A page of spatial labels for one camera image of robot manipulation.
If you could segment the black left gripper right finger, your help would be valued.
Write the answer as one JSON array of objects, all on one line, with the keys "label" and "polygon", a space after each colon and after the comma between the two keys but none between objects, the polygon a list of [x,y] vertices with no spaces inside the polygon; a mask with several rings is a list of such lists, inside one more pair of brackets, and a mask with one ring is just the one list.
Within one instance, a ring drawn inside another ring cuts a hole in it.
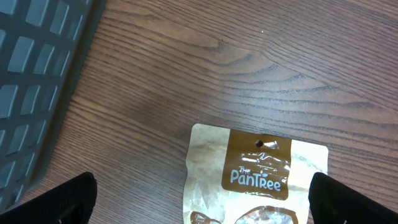
[{"label": "black left gripper right finger", "polygon": [[314,224],[397,224],[397,213],[328,175],[313,175],[308,199]]}]

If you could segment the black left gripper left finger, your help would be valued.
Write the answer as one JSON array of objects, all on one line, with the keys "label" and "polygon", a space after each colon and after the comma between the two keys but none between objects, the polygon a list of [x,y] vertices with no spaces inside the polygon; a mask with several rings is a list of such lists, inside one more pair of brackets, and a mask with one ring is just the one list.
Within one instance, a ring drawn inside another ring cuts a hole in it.
[{"label": "black left gripper left finger", "polygon": [[1,224],[87,224],[95,207],[97,182],[84,172],[1,215]]}]

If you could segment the white brown snack bag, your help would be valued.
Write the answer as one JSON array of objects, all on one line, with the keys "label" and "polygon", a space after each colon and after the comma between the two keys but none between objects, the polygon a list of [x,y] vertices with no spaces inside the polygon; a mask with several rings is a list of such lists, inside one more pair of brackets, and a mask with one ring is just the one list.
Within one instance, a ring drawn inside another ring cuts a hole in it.
[{"label": "white brown snack bag", "polygon": [[185,223],[306,223],[319,144],[195,124],[186,158]]}]

